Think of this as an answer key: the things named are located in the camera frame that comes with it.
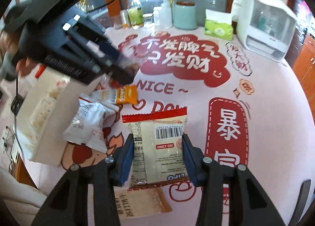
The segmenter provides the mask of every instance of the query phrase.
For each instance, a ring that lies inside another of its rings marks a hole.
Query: green liquid bottle
[[[143,26],[143,12],[139,0],[130,0],[128,4],[128,15],[132,26]]]

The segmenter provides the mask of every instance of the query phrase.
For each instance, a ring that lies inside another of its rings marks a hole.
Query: orange cabinet
[[[309,35],[305,38],[293,71],[301,83],[315,120],[315,41]]]

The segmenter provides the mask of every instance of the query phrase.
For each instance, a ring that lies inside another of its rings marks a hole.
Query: teal canister
[[[184,30],[193,30],[197,28],[195,3],[176,3],[174,7],[174,26]]]

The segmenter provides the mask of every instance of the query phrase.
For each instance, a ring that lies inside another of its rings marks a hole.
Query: human hand
[[[15,54],[19,47],[19,37],[20,32],[8,35],[6,32],[2,31],[0,35],[0,56],[3,58],[6,51]],[[31,73],[31,71],[36,67],[37,62],[30,58],[21,59],[16,65],[16,71],[19,73],[20,77],[25,77]]]

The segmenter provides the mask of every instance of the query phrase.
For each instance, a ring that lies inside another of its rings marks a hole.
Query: white bottle
[[[169,3],[163,3],[159,11],[160,25],[163,29],[169,29],[173,26],[172,9]]]
[[[154,7],[153,8],[153,19],[154,19],[154,24],[156,26],[160,25],[160,15],[159,11],[162,9],[162,7]]]

